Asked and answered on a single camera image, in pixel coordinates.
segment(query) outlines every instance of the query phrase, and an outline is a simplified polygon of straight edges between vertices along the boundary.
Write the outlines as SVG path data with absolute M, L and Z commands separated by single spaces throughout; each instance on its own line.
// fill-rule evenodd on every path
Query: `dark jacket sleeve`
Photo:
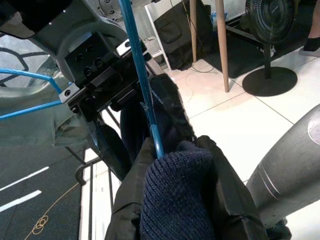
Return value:
M 114 201 L 105 240 L 139 240 L 140 214 L 147 169 L 155 160 L 155 147 L 146 138 L 130 172 L 122 181 Z

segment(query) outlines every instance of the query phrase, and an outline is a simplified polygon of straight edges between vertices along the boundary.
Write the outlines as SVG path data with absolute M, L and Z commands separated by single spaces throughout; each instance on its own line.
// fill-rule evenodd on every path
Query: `blue rod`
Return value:
M 57 101 L 48 102 L 48 103 L 45 103 L 45 104 L 42 104 L 42 105 L 33 106 L 33 107 L 26 108 L 26 109 L 23 109 L 23 110 L 20 110 L 20 111 L 15 111 L 15 112 L 12 112 L 12 113 L 8 113 L 8 114 L 5 114 L 5 115 L 2 115 L 2 116 L 0 116 L 0 120 L 17 117 L 17 116 L 20 116 L 20 115 L 24 115 L 24 114 L 32 113 L 32 112 L 35 112 L 35 111 L 39 111 L 39 110 L 42 110 L 42 109 L 47 109 L 47 108 L 50 108 L 50 107 L 54 107 L 54 106 L 57 106 L 57 105 L 60 105 L 60 104 L 62 104 L 62 102 L 60 100 L 57 100 Z
M 125 28 L 129 37 L 135 69 L 139 77 L 142 95 L 146 106 L 146 114 L 150 123 L 155 150 L 158 159 L 164 155 L 159 129 L 156 122 L 156 115 L 153 107 L 151 87 L 145 66 L 145 60 L 141 49 L 134 13 L 132 12 L 130 0 L 118 0 L 124 19 Z
M 45 81 L 48 81 L 49 83 L 51 83 L 51 85 L 58 92 L 58 94 L 62 93 L 61 88 L 57 85 L 57 83 L 55 82 L 55 80 L 51 76 L 46 76 L 46 75 L 28 72 L 28 71 L 8 69 L 8 68 L 0 68 L 0 74 L 14 74 L 14 75 L 32 77 L 32 78 L 36 78 L 36 79 L 42 79 L 42 80 L 45 80 Z

